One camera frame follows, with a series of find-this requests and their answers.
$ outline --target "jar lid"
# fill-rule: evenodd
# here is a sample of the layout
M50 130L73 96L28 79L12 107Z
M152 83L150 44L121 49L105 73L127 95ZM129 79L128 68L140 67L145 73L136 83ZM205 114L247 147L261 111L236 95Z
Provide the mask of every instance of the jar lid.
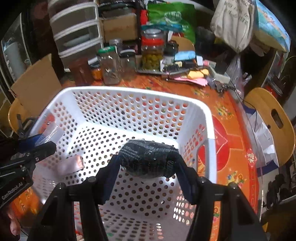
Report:
M160 32L161 30L157 28L149 28L144 30L144 34L159 34Z
M98 50L98 54L115 51L115 46L108 46Z
M142 45L164 45L164 40L163 39L148 39L145 37L142 37Z
M135 55L136 55L136 51L134 49L125 49L120 51L120 54L119 54L121 58L134 57Z
M122 39L111 39L109 45L122 44Z
M164 32L157 28L149 28L143 31L143 37L147 39L164 38Z
M167 56L175 56L175 54L178 52L178 47L179 45L176 41L169 41L166 43L163 54Z

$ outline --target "pink paper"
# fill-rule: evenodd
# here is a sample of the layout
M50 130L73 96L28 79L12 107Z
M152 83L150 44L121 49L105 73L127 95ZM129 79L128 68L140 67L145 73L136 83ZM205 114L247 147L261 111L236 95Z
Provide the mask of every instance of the pink paper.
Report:
M177 78L174 78L174 80L184 81L184 82L188 81L201 86L207 85L207 80L205 78L188 79L188 78L177 77Z

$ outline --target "cardboard box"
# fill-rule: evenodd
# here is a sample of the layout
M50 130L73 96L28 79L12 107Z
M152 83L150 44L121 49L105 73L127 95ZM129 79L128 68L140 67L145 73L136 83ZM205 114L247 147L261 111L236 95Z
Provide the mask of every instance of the cardboard box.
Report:
M137 16L134 13L105 19L104 22L105 42L111 39L135 40L137 34Z
M49 54L30 66L10 91L33 117L37 117L61 89Z

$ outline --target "plastic bag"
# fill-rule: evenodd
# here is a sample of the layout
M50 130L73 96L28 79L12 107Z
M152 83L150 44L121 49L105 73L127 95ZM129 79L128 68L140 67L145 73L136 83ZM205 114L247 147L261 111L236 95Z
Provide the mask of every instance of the plastic bag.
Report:
M122 166L130 175L142 178L171 177L180 154L172 146L153 141L129 140L119 151Z
M51 122L45 129L45 131L42 133L42 135L39 137L39 139L36 141L35 146L42 145L46 142L52 141L55 144L61 139L61 137L65 134L63 129L58 127L56 123Z
M243 79L242 79L242 69L241 69L241 63L240 63L240 55L236 55L231 63L229 64L226 73L230 77L230 85L234 85L234 87L237 90L237 94L241 97L241 99L244 98L244 85L243 85Z
M151 23L165 23L175 26L181 24L184 36L195 43L196 11L194 5L182 2L158 3L147 5Z
M263 167L273 161L279 167L276 150L274 146L274 139L266 124L264 123L259 112L255 112L250 118L250 124L254 129L255 138L257 141L259 151L259 161L256 167Z
M235 52L242 52L251 41L255 6L251 0L220 0L210 28Z

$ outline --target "chair backrest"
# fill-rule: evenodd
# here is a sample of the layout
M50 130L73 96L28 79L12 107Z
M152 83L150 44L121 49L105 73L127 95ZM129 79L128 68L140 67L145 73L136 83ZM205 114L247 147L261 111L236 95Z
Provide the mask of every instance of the chair backrest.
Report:
M194 44L187 38L172 36L171 40L175 40L179 45L179 51L195 51Z
M245 100L259 112L267 127L270 126L279 165L284 165L292 156L295 147L294 128L276 98L263 88L251 90Z
M6 136L10 136L11 134L11 128L7 120L7 113L10 108L10 103L7 99L1 103L2 105L0 106L0 129L3 134Z
M17 130L19 129L17 122L17 114L20 114L22 123L31 116L30 113L21 105L19 99L15 98L8 112L8 122L11 129L16 134Z

